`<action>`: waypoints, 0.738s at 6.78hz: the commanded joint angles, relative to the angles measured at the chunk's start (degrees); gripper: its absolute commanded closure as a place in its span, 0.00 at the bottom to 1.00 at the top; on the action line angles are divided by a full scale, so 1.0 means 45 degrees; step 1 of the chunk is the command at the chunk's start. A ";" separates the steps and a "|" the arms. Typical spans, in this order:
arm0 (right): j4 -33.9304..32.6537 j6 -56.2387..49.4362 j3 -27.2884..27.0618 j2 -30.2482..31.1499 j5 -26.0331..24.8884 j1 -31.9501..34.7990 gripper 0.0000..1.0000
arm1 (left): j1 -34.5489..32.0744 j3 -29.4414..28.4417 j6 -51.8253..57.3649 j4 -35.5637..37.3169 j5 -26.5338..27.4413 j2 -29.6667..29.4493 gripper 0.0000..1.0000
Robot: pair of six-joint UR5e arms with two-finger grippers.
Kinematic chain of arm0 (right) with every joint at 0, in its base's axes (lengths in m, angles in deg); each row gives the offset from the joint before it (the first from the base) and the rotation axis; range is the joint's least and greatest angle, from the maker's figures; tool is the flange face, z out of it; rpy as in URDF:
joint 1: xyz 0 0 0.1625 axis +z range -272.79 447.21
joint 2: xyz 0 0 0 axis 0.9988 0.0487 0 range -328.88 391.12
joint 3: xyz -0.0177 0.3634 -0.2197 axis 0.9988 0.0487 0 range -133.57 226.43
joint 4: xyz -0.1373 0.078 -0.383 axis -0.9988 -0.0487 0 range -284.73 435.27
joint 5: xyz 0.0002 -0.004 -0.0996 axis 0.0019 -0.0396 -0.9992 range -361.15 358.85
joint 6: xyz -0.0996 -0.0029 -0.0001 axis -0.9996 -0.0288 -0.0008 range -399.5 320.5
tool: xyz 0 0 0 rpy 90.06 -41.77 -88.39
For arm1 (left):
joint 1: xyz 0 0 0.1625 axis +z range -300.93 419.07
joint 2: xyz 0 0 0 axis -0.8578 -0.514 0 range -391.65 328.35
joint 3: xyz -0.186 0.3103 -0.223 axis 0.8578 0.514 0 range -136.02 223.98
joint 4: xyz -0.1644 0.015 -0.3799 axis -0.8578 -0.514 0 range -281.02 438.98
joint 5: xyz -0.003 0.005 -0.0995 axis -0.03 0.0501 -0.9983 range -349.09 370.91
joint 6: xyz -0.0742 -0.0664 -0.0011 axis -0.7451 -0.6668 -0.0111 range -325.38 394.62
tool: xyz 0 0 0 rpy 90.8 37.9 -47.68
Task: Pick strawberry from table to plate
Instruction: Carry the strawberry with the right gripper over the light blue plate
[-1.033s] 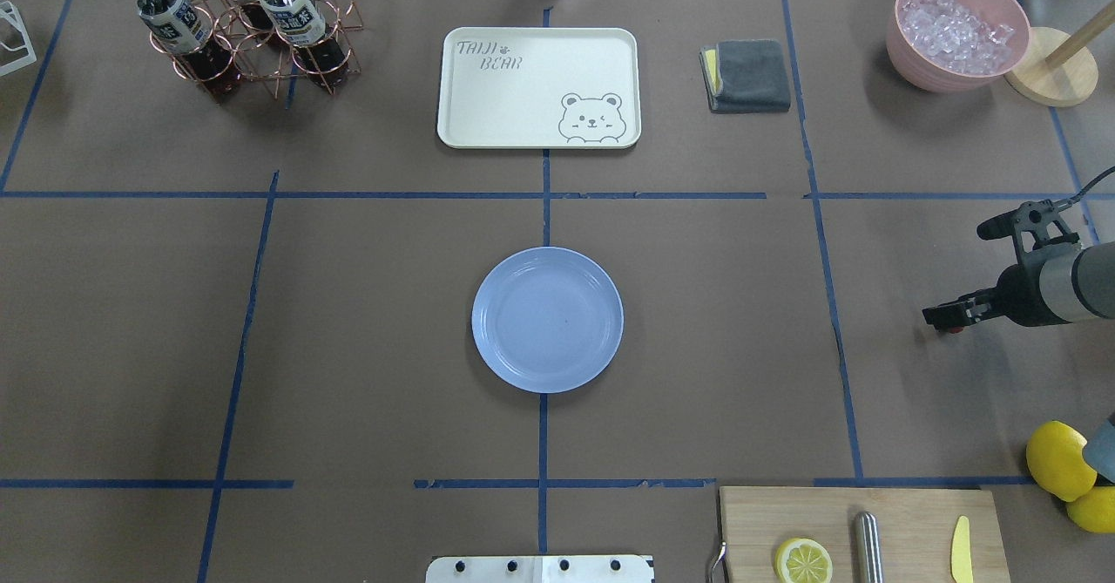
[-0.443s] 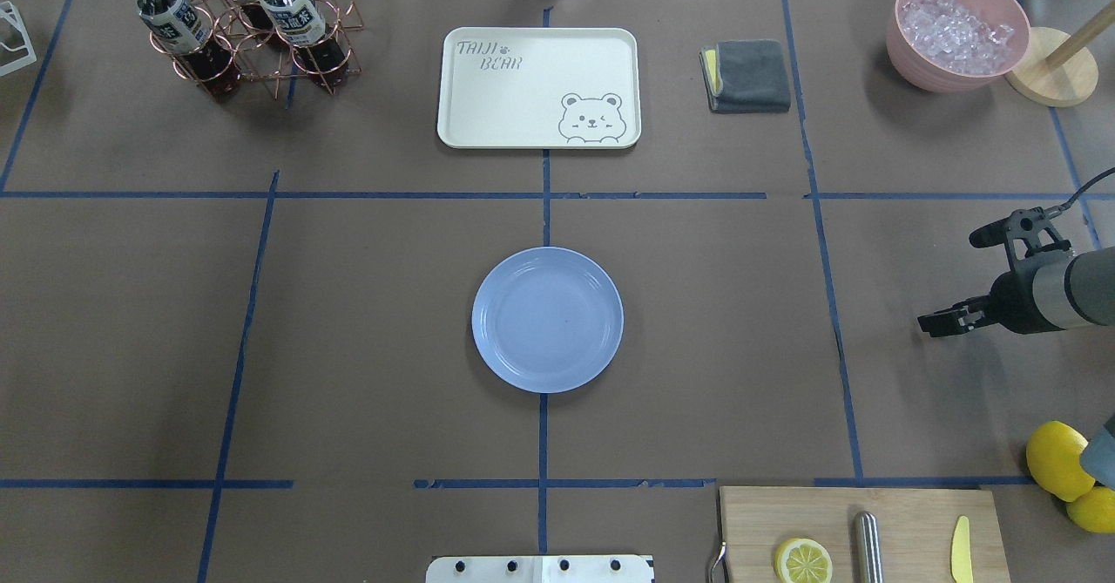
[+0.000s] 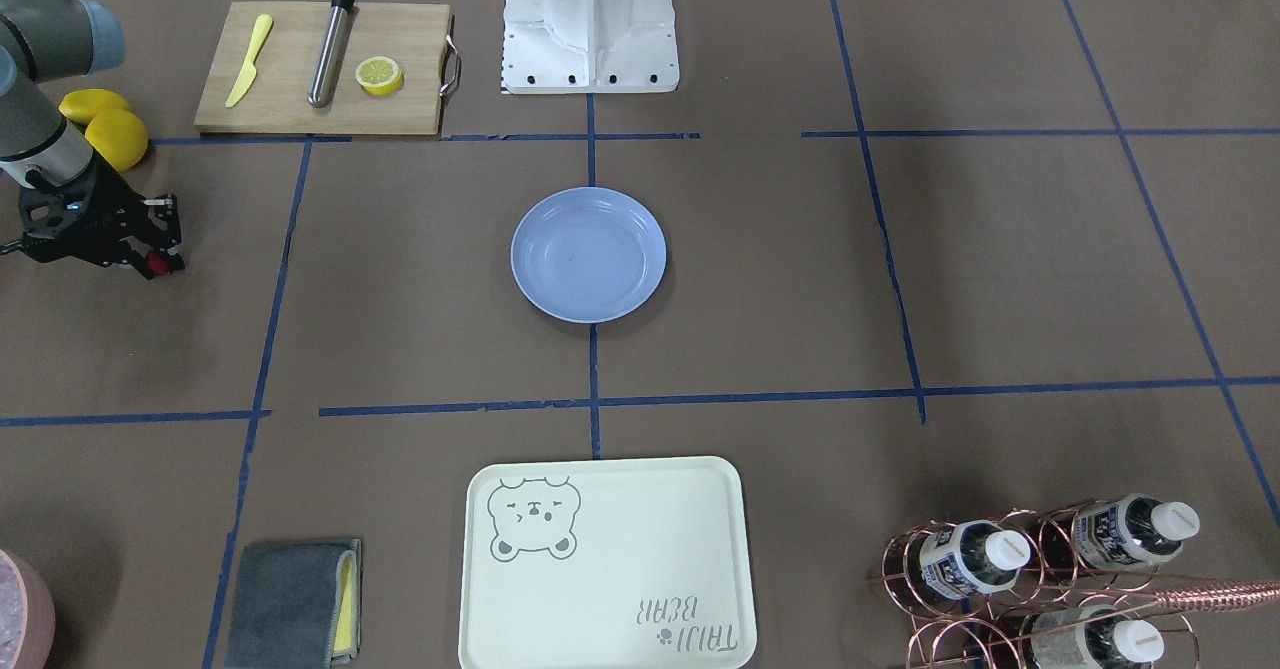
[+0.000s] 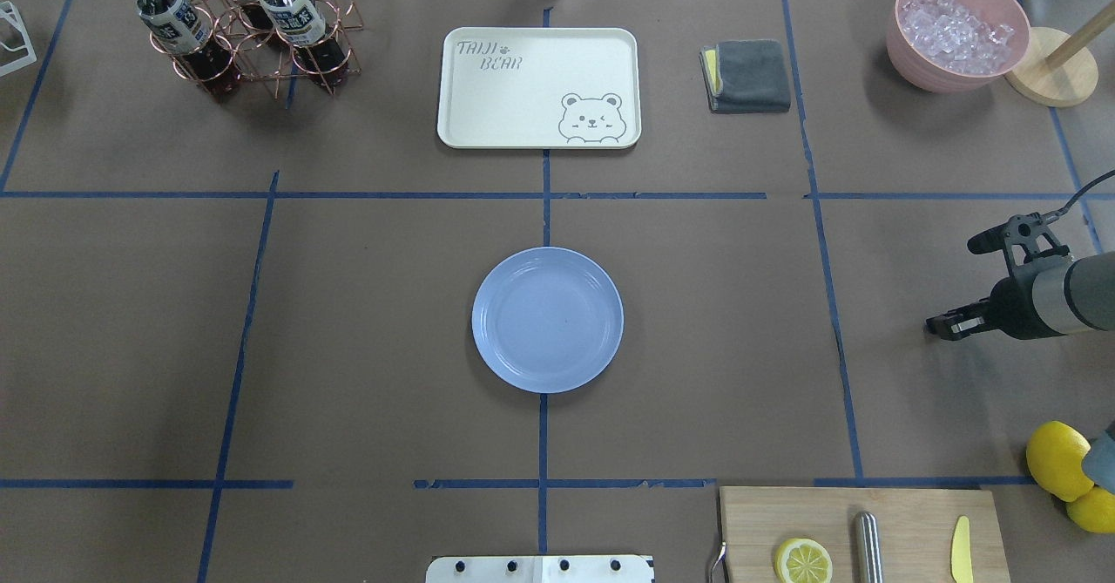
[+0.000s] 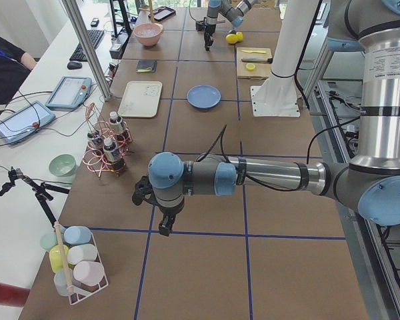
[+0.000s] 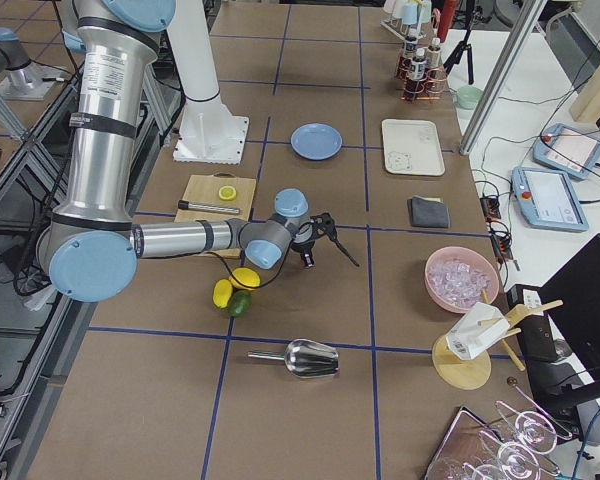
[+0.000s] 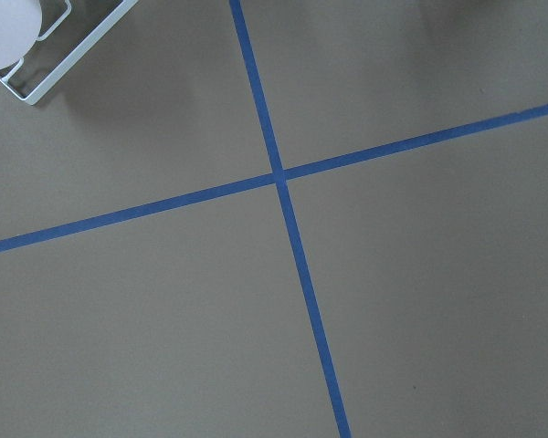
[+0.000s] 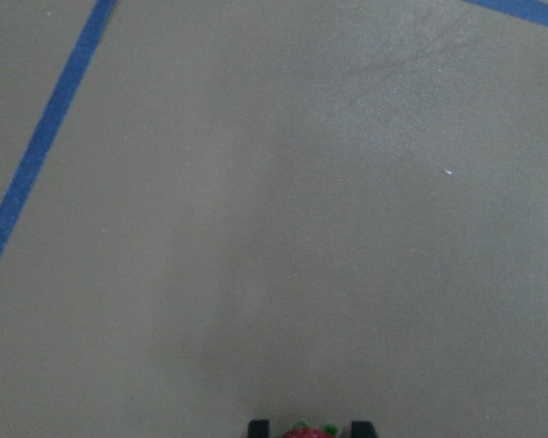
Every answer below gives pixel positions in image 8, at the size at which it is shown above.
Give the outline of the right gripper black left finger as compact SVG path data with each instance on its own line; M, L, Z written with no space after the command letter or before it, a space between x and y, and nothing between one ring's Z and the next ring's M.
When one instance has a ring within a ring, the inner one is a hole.
M269 420L251 420L248 423L248 438L269 438Z

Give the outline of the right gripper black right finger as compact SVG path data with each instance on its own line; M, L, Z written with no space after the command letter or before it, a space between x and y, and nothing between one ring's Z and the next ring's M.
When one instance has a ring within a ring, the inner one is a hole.
M351 422L351 438L377 438L377 431L370 421Z

